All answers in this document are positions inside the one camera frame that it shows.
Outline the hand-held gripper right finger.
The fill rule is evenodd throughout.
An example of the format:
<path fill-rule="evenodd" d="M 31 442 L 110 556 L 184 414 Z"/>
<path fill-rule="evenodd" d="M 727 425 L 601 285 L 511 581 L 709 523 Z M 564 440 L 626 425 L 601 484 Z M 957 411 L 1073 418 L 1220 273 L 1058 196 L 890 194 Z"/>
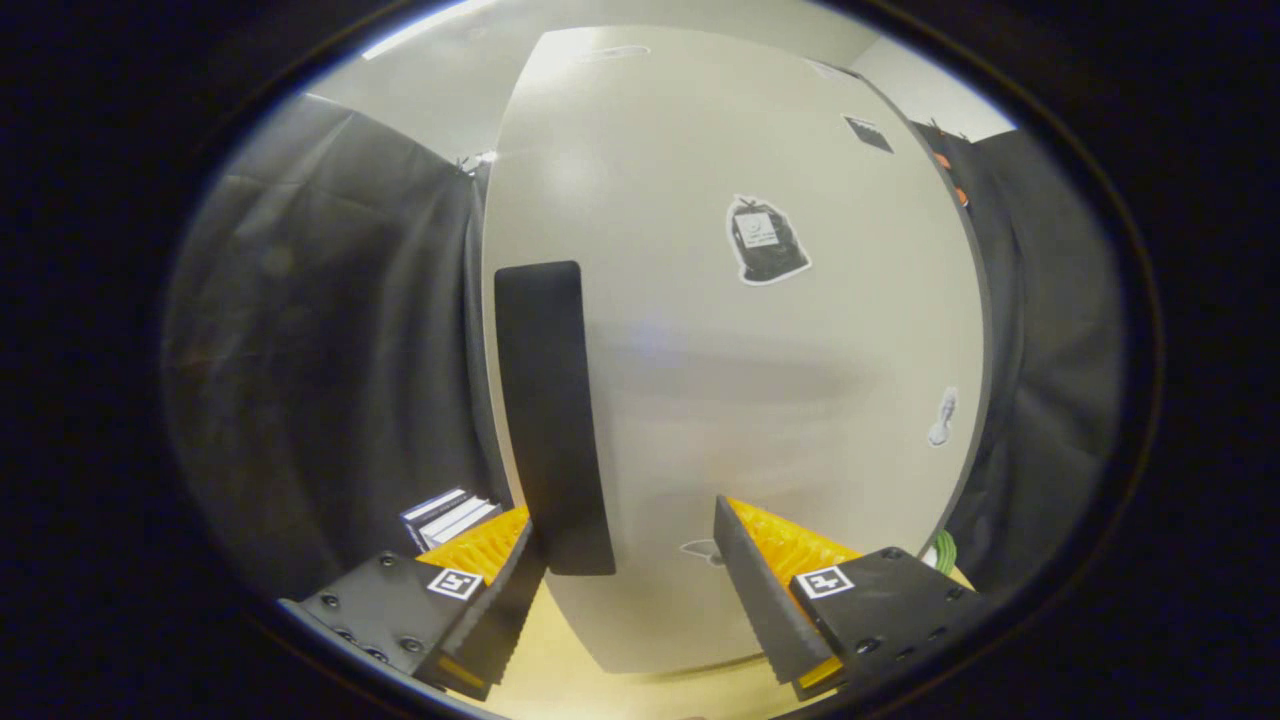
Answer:
<path fill-rule="evenodd" d="M 905 689 L 989 610 L 905 550 L 859 553 L 737 498 L 717 498 L 713 538 L 776 679 L 800 700 L 879 701 Z"/>

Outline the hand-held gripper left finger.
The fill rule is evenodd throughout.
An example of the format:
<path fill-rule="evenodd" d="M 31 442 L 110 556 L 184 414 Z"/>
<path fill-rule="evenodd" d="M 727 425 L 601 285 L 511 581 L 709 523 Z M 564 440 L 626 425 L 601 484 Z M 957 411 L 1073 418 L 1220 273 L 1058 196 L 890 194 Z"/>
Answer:
<path fill-rule="evenodd" d="M 484 701 L 503 682 L 545 571 L 521 506 L 416 557 L 378 553 L 279 603 L 383 667 Z"/>

